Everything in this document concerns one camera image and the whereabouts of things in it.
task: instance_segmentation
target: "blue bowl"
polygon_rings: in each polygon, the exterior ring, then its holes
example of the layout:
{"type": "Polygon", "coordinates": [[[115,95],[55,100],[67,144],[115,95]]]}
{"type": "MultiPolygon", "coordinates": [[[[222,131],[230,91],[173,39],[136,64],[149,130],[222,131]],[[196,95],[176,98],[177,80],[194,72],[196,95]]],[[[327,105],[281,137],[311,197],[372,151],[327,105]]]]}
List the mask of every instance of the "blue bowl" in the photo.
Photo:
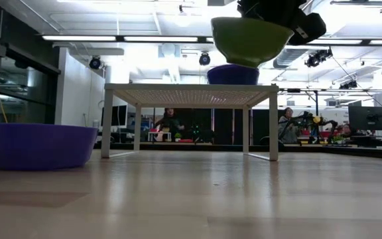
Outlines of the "blue bowl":
{"type": "Polygon", "coordinates": [[[81,167],[90,160],[98,129],[0,123],[0,169],[42,171],[81,167]]]}
{"type": "Polygon", "coordinates": [[[209,84],[257,85],[259,69],[226,64],[207,72],[209,84]]]}

